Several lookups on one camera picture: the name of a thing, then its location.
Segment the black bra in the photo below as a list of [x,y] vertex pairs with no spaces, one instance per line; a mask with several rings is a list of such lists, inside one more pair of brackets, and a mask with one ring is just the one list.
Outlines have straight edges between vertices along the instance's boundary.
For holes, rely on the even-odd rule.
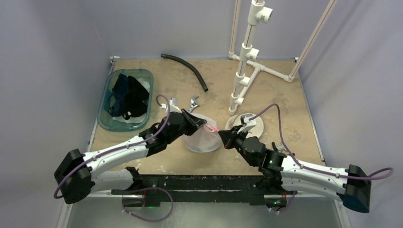
[[137,78],[128,76],[129,92],[125,96],[125,110],[122,117],[139,117],[147,112],[150,92],[140,84]]

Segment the teal plastic bin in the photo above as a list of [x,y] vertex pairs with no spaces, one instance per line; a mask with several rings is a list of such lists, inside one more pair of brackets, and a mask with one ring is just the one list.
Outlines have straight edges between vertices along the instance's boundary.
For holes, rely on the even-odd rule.
[[143,128],[149,118],[154,77],[146,69],[112,72],[104,87],[97,121],[105,130],[131,132]]

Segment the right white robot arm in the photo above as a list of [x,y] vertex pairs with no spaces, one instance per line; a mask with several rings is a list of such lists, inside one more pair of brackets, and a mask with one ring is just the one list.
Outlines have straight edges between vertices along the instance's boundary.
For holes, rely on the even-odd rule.
[[272,193],[303,191],[340,201],[353,211],[369,213],[372,183],[361,167],[327,167],[299,161],[268,149],[257,137],[238,130],[218,132],[225,149],[235,149],[249,166],[256,167],[267,180]]

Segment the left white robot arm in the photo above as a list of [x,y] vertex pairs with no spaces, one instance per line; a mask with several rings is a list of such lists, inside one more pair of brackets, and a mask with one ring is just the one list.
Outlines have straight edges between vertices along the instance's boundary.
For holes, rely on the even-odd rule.
[[161,122],[113,147],[86,153],[71,150],[54,173],[58,184],[54,198],[63,199],[67,204],[79,202],[95,189],[95,178],[104,172],[125,162],[157,154],[179,137],[193,135],[206,123],[206,119],[182,109],[168,113]]

